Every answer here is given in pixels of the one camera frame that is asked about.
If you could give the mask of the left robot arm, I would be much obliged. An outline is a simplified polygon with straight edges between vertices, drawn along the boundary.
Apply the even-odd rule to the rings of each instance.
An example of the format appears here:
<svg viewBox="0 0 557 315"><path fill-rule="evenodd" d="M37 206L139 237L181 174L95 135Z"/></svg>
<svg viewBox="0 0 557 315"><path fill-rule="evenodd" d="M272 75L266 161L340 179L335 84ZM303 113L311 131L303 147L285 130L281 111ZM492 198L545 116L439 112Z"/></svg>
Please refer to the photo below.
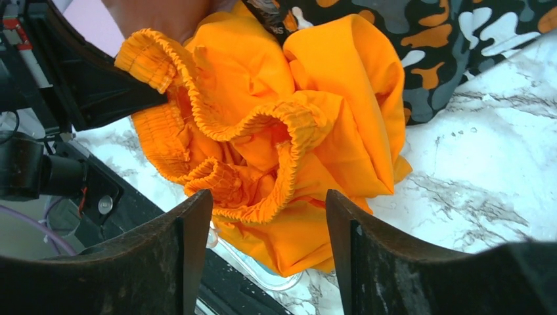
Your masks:
<svg viewBox="0 0 557 315"><path fill-rule="evenodd" d="M52 1L1 2L1 111L31 109L45 130L41 139L18 129L1 133L3 200L76 195L86 166L48 156L44 145L166 100L117 69L114 59L88 43Z"/></svg>

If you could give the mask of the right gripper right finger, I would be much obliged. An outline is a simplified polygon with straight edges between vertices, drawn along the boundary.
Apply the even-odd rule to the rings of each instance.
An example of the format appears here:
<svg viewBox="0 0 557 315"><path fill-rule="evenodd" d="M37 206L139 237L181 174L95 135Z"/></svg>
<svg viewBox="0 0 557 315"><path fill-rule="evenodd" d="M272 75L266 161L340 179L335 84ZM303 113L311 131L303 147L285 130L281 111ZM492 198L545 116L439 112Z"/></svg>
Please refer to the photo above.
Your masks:
<svg viewBox="0 0 557 315"><path fill-rule="evenodd" d="M420 240L335 190L326 219L345 314L555 314L556 244L478 254Z"/></svg>

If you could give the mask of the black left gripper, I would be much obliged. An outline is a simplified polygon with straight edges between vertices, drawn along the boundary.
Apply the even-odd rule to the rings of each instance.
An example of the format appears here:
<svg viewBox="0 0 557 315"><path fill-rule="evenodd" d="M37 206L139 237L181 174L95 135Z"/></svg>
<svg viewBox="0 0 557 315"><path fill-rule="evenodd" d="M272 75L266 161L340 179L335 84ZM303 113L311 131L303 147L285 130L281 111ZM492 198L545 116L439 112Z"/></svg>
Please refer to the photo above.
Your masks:
<svg viewBox="0 0 557 315"><path fill-rule="evenodd" d="M43 50L31 5L43 4ZM54 1L1 2L1 113L31 109L46 135L104 127L167 96L114 65Z"/></svg>

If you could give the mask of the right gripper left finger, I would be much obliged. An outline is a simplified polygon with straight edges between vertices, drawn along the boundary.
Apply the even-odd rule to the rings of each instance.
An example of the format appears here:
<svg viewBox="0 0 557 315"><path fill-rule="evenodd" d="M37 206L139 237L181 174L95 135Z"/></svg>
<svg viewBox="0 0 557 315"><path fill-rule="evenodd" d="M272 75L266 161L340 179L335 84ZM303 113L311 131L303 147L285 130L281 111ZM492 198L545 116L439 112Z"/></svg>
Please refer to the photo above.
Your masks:
<svg viewBox="0 0 557 315"><path fill-rule="evenodd" d="M75 256L1 258L2 314L193 314L213 198L171 211Z"/></svg>

